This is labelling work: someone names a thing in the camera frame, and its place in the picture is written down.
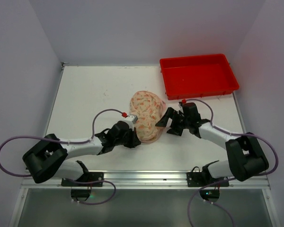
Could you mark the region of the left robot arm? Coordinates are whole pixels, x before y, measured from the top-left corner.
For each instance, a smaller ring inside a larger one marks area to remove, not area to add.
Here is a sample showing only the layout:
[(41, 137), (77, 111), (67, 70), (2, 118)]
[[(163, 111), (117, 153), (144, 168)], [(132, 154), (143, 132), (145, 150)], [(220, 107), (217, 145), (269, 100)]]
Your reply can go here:
[(22, 157), (35, 183), (43, 183), (53, 177), (87, 182), (91, 179), (89, 170), (79, 157), (103, 155), (116, 146), (135, 148), (141, 145), (136, 128), (129, 121), (118, 121), (87, 142), (75, 140), (62, 144), (53, 133), (45, 138), (47, 141), (38, 142)]

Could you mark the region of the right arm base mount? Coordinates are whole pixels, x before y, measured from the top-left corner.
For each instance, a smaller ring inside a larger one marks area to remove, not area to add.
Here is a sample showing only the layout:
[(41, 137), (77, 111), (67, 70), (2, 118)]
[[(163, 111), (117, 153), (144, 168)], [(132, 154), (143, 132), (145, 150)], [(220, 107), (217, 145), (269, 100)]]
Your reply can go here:
[(203, 187), (209, 184), (217, 183), (219, 181), (224, 181), (227, 178), (213, 178), (207, 170), (201, 170), (199, 167), (195, 166), (191, 171), (186, 173), (186, 181), (188, 187)]

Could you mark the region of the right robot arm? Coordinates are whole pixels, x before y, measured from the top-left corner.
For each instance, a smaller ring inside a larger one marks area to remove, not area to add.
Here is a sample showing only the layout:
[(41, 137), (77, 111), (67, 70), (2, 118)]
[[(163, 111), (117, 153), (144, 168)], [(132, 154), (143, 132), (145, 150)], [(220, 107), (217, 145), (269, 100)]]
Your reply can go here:
[(268, 160), (252, 133), (240, 135), (212, 125), (209, 119), (201, 118), (195, 103), (180, 103), (181, 110), (169, 107), (163, 117), (156, 123), (157, 127), (171, 124), (168, 134), (181, 136), (183, 130), (226, 150), (227, 160), (214, 161), (202, 167), (200, 172), (192, 172), (194, 181), (210, 184), (225, 177), (234, 177), (243, 182), (269, 168)]

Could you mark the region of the floral mesh laundry bag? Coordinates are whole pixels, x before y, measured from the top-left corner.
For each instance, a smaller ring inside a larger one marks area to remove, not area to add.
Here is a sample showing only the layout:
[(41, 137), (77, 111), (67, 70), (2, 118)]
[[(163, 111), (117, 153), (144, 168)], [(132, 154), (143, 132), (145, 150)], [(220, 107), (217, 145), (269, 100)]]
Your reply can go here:
[(165, 102), (156, 94), (149, 91), (138, 91), (130, 100), (130, 114), (138, 117), (134, 124), (138, 139), (142, 143), (153, 143), (159, 139), (163, 132), (162, 127), (156, 123), (166, 111)]

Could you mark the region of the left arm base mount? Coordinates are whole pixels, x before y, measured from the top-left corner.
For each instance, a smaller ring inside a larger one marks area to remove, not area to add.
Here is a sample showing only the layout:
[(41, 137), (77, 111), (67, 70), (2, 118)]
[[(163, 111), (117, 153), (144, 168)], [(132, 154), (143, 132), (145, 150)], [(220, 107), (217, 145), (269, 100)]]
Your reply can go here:
[[(89, 173), (84, 173), (79, 179), (75, 180), (75, 183), (73, 181), (67, 180), (67, 179), (62, 179), (61, 186), (64, 187), (102, 187), (104, 180), (104, 173), (103, 172), (89, 172)], [(87, 182), (94, 182), (93, 184), (81, 184), (81, 183), (87, 183)]]

